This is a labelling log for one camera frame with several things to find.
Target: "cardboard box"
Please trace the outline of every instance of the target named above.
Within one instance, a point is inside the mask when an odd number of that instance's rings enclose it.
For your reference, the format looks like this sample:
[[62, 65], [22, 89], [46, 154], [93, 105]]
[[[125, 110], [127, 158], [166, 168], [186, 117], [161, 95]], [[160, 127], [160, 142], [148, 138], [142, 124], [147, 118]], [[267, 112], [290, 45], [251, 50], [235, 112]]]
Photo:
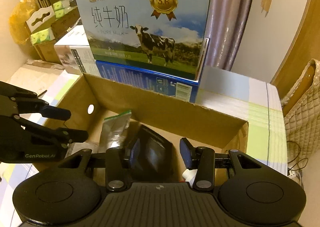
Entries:
[[[89, 105], [94, 111], [88, 114]], [[179, 152], [179, 141], [186, 137], [194, 146], [209, 146], [216, 152], [239, 149], [246, 152], [248, 123], [244, 120], [147, 91], [83, 74], [57, 105], [69, 109], [71, 118], [66, 121], [48, 119], [49, 128], [65, 127], [87, 130], [89, 143], [99, 143], [103, 119], [127, 110], [132, 111], [128, 137], [134, 136], [139, 123], [143, 123], [173, 143], [178, 157], [178, 173], [185, 170]], [[44, 169], [48, 164], [36, 164]]]
[[100, 76], [82, 25], [69, 31], [54, 49], [68, 73]]
[[96, 60], [197, 80], [210, 0], [76, 0]]
[[[55, 39], [52, 41], [44, 42], [34, 46], [43, 61], [50, 63], [61, 63], [53, 46], [68, 32], [68, 29], [72, 27], [79, 18], [79, 10], [78, 8], [75, 8], [58, 20], [55, 19], [55, 16], [50, 18], [33, 31], [33, 33], [36, 33], [38, 31], [51, 28], [55, 37]], [[31, 35], [28, 26], [25, 25], [25, 27], [28, 29], [29, 34]]]
[[199, 88], [199, 83], [196, 81], [117, 63], [96, 61], [96, 65], [103, 78], [192, 103], [196, 101]]

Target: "power strip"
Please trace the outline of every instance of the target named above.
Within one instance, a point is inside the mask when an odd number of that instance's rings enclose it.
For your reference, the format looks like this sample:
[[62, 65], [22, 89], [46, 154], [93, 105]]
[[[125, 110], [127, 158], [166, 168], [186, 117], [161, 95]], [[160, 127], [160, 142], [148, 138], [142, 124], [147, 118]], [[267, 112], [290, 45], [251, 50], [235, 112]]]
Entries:
[[298, 177], [298, 176], [297, 176], [296, 171], [289, 170], [289, 175], [288, 175], [288, 177], [289, 177], [290, 179], [293, 179], [293, 178]]

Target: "brand logo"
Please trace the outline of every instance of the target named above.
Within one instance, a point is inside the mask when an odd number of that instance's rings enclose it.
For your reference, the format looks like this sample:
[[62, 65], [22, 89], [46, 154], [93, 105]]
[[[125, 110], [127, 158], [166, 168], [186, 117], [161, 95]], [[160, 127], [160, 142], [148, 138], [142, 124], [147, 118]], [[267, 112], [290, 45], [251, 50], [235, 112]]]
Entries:
[[164, 188], [164, 186], [163, 186], [163, 185], [157, 185], [156, 188], [157, 188], [158, 190], [162, 190], [162, 189]]
[[54, 158], [56, 155], [55, 154], [50, 154], [50, 155], [44, 155], [44, 154], [26, 154], [25, 158]]

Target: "mountain image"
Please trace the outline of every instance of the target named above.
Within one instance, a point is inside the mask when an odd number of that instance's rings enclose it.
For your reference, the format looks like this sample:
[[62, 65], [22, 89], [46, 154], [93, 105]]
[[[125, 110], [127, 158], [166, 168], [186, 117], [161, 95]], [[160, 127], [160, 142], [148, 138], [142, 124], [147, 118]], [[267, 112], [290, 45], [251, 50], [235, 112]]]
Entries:
[[[94, 38], [93, 36], [88, 36], [88, 41], [89, 41], [90, 47], [143, 53], [141, 46], [127, 45], [121, 42], [111, 41], [107, 39], [100, 40], [100, 39]], [[173, 50], [174, 61], [197, 67], [201, 45], [202, 45], [202, 42], [191, 43], [191, 44], [184, 43], [184, 42], [176, 43]], [[158, 53], [154, 53], [153, 55], [163, 57]]]

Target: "blue box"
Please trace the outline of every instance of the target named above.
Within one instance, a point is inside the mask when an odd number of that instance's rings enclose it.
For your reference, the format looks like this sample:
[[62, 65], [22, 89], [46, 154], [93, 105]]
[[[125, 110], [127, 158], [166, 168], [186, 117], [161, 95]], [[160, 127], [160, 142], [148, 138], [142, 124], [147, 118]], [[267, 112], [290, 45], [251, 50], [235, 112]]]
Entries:
[[199, 82], [154, 72], [137, 67], [96, 61], [102, 78], [129, 84], [141, 89], [152, 90], [167, 96], [194, 103]]

